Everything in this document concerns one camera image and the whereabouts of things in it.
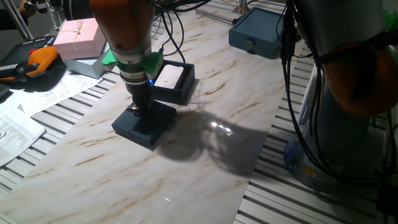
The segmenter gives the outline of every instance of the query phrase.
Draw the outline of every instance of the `marble-pattern surface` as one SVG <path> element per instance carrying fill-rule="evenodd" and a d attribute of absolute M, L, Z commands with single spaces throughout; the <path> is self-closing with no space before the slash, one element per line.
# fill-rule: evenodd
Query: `marble-pattern surface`
<path fill-rule="evenodd" d="M 111 123 L 131 103 L 120 81 L 0 212 L 21 224 L 233 222 L 285 90 L 282 67 L 230 47 L 227 24 L 194 12 L 183 23 L 182 51 L 199 82 L 156 150 L 114 133 Z"/>

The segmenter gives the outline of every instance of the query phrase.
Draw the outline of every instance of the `white card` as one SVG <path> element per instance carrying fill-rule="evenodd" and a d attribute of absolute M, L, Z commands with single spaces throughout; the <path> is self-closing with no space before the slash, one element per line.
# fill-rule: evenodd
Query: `white card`
<path fill-rule="evenodd" d="M 183 67 L 166 65 L 160 73 L 159 77 L 157 77 L 155 86 L 164 88 L 175 88 L 178 79 L 180 78 L 183 71 Z"/>

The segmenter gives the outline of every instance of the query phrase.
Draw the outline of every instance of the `pink box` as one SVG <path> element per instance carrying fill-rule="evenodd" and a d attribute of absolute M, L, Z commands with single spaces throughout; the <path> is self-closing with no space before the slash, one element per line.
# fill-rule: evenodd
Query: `pink box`
<path fill-rule="evenodd" d="M 79 19 L 63 24 L 54 47 L 63 60 L 98 57 L 105 41 L 95 19 Z"/>

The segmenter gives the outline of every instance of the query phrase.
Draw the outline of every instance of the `black box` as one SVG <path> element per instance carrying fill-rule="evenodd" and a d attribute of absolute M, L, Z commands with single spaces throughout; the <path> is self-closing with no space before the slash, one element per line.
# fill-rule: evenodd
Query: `black box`
<path fill-rule="evenodd" d="M 174 89 L 153 86 L 152 100 L 159 100 L 168 103 L 175 103 L 177 105 L 184 105 L 188 100 L 188 93 L 190 92 L 192 85 L 195 82 L 195 66 L 188 63 L 184 64 L 180 62 L 164 60 L 162 66 L 157 72 L 156 78 L 153 79 L 154 83 L 156 83 L 157 77 L 166 65 L 183 67 L 183 72 L 178 79 Z"/>

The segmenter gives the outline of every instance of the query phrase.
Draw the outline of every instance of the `blue device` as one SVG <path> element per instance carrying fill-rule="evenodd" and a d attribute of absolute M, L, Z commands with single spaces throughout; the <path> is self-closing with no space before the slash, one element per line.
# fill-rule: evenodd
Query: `blue device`
<path fill-rule="evenodd" d="M 282 34 L 283 23 L 280 14 L 254 7 L 229 30 L 229 44 L 251 54 L 277 59 L 278 35 Z"/>

